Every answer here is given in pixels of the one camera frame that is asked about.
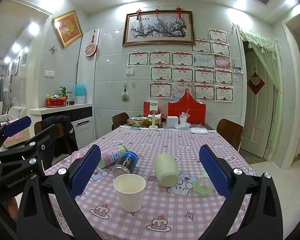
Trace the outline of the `clear drink cup with straw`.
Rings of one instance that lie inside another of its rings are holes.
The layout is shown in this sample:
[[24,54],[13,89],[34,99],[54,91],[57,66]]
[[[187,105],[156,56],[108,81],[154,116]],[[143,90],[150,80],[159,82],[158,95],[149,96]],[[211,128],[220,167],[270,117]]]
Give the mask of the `clear drink cup with straw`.
[[187,119],[190,116],[188,111],[189,110],[187,110],[187,112],[182,112],[181,113],[181,115],[179,116],[179,124],[185,125],[187,123]]

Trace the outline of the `white paper cup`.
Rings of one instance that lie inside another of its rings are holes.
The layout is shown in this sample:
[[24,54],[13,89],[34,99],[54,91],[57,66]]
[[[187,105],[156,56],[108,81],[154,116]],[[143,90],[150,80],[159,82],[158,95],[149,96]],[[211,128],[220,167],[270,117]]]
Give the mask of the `white paper cup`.
[[127,212],[137,212],[141,209],[146,181],[137,174],[123,174],[116,177],[113,187],[121,207]]

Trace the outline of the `red diamond door decoration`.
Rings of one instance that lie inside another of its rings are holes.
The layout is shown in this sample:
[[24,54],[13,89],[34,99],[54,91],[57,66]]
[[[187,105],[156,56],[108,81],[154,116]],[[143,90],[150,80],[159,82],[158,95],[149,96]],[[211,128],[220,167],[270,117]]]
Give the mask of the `red diamond door decoration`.
[[257,95],[265,85],[265,82],[259,77],[256,72],[254,72],[247,85],[252,90],[252,92]]

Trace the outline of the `red plant tray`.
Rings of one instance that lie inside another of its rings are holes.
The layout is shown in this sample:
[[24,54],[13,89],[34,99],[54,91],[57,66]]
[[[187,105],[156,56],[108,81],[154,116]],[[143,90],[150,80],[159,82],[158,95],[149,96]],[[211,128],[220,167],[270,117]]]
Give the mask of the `red plant tray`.
[[45,107],[47,108],[54,108],[54,107],[64,107],[66,106],[66,100],[65,99],[45,99]]

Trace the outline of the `blue black tin can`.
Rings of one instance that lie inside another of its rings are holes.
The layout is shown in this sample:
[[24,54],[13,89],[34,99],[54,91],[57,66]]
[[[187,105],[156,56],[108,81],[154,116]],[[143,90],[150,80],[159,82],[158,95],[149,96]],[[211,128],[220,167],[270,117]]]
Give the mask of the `blue black tin can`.
[[139,158],[134,152],[132,151],[125,152],[122,155],[122,157],[119,159],[119,161],[113,166],[112,174],[115,177],[118,177],[123,174],[132,174],[134,168],[138,163],[138,160]]

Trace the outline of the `pale green cylindrical cup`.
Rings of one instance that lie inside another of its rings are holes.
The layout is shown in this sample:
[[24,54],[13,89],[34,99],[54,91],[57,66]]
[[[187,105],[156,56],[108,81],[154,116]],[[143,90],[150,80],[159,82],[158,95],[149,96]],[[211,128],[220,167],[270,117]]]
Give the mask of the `pale green cylindrical cup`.
[[154,171],[162,187],[172,187],[179,179],[177,163],[169,153],[159,154],[154,158]]

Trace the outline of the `white square box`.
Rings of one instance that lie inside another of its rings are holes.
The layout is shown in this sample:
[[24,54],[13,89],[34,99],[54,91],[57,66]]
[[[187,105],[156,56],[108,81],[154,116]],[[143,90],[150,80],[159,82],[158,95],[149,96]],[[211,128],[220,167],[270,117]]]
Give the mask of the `white square box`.
[[168,116],[166,125],[168,128],[175,128],[179,124],[179,118],[177,116]]

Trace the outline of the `pink checkered tablecloth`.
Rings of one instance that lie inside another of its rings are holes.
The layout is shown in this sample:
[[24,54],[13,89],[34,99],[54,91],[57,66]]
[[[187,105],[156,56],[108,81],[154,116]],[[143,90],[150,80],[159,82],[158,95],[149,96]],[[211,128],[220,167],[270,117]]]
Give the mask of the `pink checkered tablecloth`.
[[[254,170],[218,133],[159,129],[134,130],[120,127],[95,142],[100,149],[123,144],[138,156],[134,172],[146,180],[142,208],[128,213],[122,209],[113,187],[111,168],[98,168],[76,202],[102,239],[198,239],[223,205],[216,191],[198,194],[195,180],[204,173],[199,149],[208,145],[231,167],[254,175]],[[168,189],[162,187],[153,166],[154,158],[171,154],[179,179]]]

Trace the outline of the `white sideboard cabinet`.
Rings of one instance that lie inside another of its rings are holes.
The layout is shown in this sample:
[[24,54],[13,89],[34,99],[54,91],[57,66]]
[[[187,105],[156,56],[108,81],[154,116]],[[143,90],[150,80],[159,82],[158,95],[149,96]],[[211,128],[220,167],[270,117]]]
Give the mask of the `white sideboard cabinet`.
[[91,103],[75,103],[63,107],[41,107],[30,109],[32,124],[51,116],[64,115],[70,118],[75,129],[78,148],[83,148],[95,140],[93,105]]

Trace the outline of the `black jacket on chair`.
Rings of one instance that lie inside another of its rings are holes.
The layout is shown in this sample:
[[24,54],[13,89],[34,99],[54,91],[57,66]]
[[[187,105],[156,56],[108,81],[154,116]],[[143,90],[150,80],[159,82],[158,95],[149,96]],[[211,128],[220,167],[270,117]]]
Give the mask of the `black jacket on chair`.
[[58,126],[59,135],[52,145],[43,151],[42,162],[45,170],[52,166],[54,158],[58,158],[63,154],[71,155],[78,150],[75,129],[69,116],[51,116],[41,121],[42,130],[52,125]]

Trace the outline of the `teal white humidifier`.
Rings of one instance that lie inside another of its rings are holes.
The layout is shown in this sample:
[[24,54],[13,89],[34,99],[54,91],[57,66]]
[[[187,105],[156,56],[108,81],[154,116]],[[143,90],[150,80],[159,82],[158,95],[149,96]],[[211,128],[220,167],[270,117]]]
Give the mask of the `teal white humidifier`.
[[85,85],[81,83],[75,85],[75,103],[87,103]]

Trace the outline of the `brown chair right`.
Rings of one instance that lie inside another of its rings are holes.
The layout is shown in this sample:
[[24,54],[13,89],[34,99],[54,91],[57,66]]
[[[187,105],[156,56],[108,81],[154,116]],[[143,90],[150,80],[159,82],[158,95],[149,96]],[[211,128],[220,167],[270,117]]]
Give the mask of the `brown chair right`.
[[244,127],[228,119],[221,119],[217,125],[220,134],[236,151],[239,151]]

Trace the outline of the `brown chair left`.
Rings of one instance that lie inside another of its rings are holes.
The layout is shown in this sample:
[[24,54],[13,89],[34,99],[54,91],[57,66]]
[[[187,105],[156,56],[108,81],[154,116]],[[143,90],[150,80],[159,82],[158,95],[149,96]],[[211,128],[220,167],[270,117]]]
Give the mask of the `brown chair left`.
[[112,116],[111,117],[111,120],[112,120],[111,130],[113,131],[120,126],[125,125],[127,123],[128,119],[129,119],[129,115],[126,112],[122,112],[120,114]]

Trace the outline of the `small red box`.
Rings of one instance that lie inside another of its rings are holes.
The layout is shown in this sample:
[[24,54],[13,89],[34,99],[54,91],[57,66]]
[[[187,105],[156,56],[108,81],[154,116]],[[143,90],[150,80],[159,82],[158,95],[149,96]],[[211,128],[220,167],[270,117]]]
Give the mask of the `small red box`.
[[149,114],[152,115],[152,111],[150,110],[150,102],[144,101],[143,102],[143,116],[147,117]]

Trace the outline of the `pink small cup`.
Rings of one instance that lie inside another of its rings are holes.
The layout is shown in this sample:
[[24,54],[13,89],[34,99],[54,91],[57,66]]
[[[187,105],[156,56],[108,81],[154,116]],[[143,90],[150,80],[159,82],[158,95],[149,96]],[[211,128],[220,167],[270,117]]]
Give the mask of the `pink small cup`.
[[76,151],[71,155],[70,164],[72,164],[76,159],[83,158],[85,153]]

